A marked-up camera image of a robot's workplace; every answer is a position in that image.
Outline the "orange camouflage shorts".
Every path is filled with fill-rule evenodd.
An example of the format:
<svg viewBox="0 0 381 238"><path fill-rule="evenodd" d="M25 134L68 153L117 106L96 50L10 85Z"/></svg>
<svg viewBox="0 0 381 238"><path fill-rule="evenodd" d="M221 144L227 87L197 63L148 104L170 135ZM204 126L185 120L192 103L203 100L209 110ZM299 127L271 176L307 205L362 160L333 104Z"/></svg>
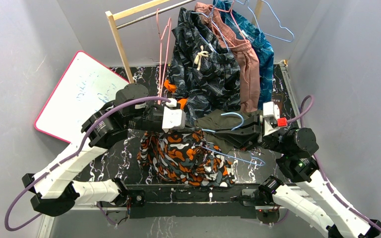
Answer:
<svg viewBox="0 0 381 238"><path fill-rule="evenodd" d="M146 132L137 161L164 181L204 187L236 183L234 164L217 145L206 141L201 129Z"/></svg>

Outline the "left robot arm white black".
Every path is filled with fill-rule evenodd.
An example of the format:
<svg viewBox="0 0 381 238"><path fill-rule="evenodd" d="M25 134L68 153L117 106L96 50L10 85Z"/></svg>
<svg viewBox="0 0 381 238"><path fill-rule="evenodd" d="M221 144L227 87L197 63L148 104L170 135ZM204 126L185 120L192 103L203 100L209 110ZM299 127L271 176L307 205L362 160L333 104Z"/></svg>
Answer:
<svg viewBox="0 0 381 238"><path fill-rule="evenodd" d="M129 130L168 132L183 129L185 121L186 114L175 99L150 96L144 85L128 84L82 124L79 142L69 144L40 172L22 177L25 189L33 193L33 210L56 217L77 204L125 206L131 192L121 179L79 182L75 177L96 157L126 139Z"/></svg>

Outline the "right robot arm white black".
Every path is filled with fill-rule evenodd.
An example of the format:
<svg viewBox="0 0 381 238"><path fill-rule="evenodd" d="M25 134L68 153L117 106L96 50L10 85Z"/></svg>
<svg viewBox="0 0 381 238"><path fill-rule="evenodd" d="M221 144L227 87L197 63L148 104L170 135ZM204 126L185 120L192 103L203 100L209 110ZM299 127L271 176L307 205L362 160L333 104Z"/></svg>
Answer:
<svg viewBox="0 0 381 238"><path fill-rule="evenodd" d="M295 193L280 179L270 176L258 189L243 189L234 197L245 206L280 205L305 220L326 238L375 238L381 235L381 222L357 211L324 174L314 158L318 150L310 128L293 128L279 133L290 121L279 116L256 115L238 126L214 130L214 135L235 148L262 147L281 153L276 163L282 174L310 198Z"/></svg>

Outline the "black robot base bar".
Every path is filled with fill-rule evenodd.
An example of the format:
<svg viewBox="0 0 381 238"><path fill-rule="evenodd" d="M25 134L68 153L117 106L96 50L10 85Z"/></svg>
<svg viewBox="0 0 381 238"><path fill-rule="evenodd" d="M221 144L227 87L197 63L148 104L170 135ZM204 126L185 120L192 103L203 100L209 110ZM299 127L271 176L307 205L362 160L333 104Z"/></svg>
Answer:
<svg viewBox="0 0 381 238"><path fill-rule="evenodd" d="M240 217L270 225L280 219L280 206L259 196L258 184L195 187L184 184L129 184L131 218Z"/></svg>

